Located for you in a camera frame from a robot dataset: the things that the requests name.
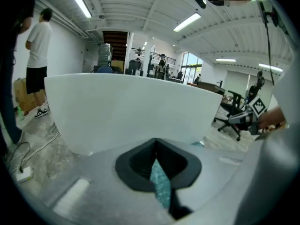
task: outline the glass door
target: glass door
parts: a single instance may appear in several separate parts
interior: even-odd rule
[[[183,84],[187,84],[190,71],[191,71],[191,69],[188,67],[188,68],[186,69],[186,73],[185,73],[185,75],[184,75]]]
[[[188,81],[187,81],[188,83],[193,83],[195,72],[196,72],[196,68],[191,68],[191,71],[190,71],[189,77],[188,77]]]

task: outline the office chair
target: office chair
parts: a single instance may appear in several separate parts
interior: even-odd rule
[[[239,114],[244,112],[243,110],[241,110],[239,108],[240,106],[240,100],[242,99],[242,96],[236,92],[233,91],[228,91],[229,93],[233,94],[233,100],[232,100],[232,104],[227,104],[227,103],[221,103],[221,107],[224,108],[226,111],[228,111],[229,113],[227,114],[227,117],[229,118],[230,116]],[[239,130],[236,129],[236,127],[233,124],[230,124],[228,122],[228,120],[226,119],[221,119],[221,118],[214,118],[214,122],[216,122],[216,120],[222,121],[225,124],[222,127],[219,127],[217,130],[220,132],[223,128],[226,127],[232,127],[232,129],[237,133],[238,138],[236,139],[237,141],[240,140],[240,132]]]
[[[101,68],[98,69],[98,73],[113,73],[113,70],[109,66],[102,66]]]

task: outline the black office chair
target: black office chair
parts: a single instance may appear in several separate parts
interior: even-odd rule
[[[226,111],[228,111],[229,113],[227,114],[227,117],[229,118],[230,116],[234,116],[236,114],[242,113],[244,112],[243,110],[241,110],[239,108],[240,106],[240,100],[242,99],[242,96],[236,92],[233,91],[228,91],[229,93],[233,94],[233,100],[232,100],[232,104],[227,104],[227,103],[221,103],[221,107],[224,108]],[[232,127],[233,130],[237,133],[238,138],[236,139],[237,141],[240,140],[240,132],[239,130],[236,129],[236,127],[233,124],[230,124],[228,122],[228,120],[225,119],[221,119],[221,118],[214,118],[214,122],[216,122],[216,120],[222,121],[225,124],[222,127],[219,127],[217,130],[220,132],[223,128],[225,127]]]

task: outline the black cable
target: black cable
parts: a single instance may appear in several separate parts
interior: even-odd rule
[[[29,146],[29,149],[28,149],[28,151],[27,151],[27,153],[25,154],[25,156],[24,157],[22,157],[22,160],[21,160],[21,163],[20,163],[20,173],[23,173],[23,168],[22,168],[22,163],[23,163],[23,160],[24,160],[24,158],[27,156],[27,154],[30,152],[30,150],[31,150],[31,147],[30,147],[30,144],[29,144],[29,142],[23,142],[23,143],[27,143],[28,144],[28,146]]]
[[[268,38],[268,51],[269,51],[269,64],[270,64],[270,73],[271,73],[271,79],[272,79],[272,83],[273,86],[274,84],[274,79],[273,79],[273,73],[272,73],[272,69],[271,69],[271,46],[270,46],[270,37],[269,37],[269,29],[268,29],[268,25],[265,24],[266,30],[267,30],[267,38]]]
[[[21,145],[22,145],[22,143],[19,144],[19,145],[16,147],[16,149],[13,151],[13,155],[11,156],[10,161],[9,161],[9,163],[8,163],[8,168],[10,167],[10,163],[11,163],[11,161],[13,160],[13,157],[14,157],[14,155],[15,155],[15,151],[17,151],[17,149],[18,149]]]

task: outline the cable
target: cable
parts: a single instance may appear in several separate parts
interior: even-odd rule
[[[21,173],[23,173],[23,168],[22,168],[22,163],[23,163],[23,160],[24,160],[24,158],[27,156],[27,154],[30,152],[30,150],[31,150],[31,147],[30,147],[30,144],[29,144],[29,142],[23,142],[23,143],[26,143],[26,144],[28,144],[28,146],[29,146],[29,149],[28,149],[28,151],[27,151],[27,153],[25,154],[25,156],[24,157],[22,157],[22,160],[21,160],[21,163],[20,163],[20,172]]]
[[[57,135],[58,133],[60,133],[59,131],[57,133],[52,133],[55,128],[56,128],[56,125],[54,126],[54,128],[51,129],[51,131],[50,131],[51,135]]]
[[[265,24],[266,30],[267,30],[267,38],[268,38],[268,51],[269,51],[269,64],[270,64],[270,73],[271,73],[271,79],[272,79],[272,83],[273,86],[274,84],[274,78],[273,78],[273,73],[272,73],[272,69],[271,69],[271,46],[270,46],[270,37],[269,37],[269,28],[268,25]]]
[[[20,156],[22,156],[22,155],[24,155],[24,153],[21,153],[21,154],[19,154],[18,156],[16,156],[14,159],[12,159],[12,160],[9,162],[9,164],[8,164],[8,168],[10,167],[10,165],[12,164],[12,162],[13,162],[14,160],[16,160],[18,157],[20,157]]]
[[[18,168],[20,168],[22,165],[24,165],[30,158],[32,158],[35,154],[37,154],[39,151],[41,151],[43,148],[45,148],[48,144],[53,142],[58,137],[60,137],[59,133],[55,137],[53,137],[50,141],[48,141],[43,147],[35,150],[29,157],[25,158],[24,161],[22,161],[22,164],[20,163],[10,174],[13,174]]]
[[[15,155],[15,151],[17,151],[17,149],[22,145],[23,143],[20,143],[16,148],[15,148],[15,150],[13,151],[13,155],[11,156],[11,158],[10,158],[10,161],[9,161],[9,163],[8,163],[8,167],[7,168],[9,168],[9,166],[11,165],[11,163],[13,162],[13,157],[14,157],[14,155]]]

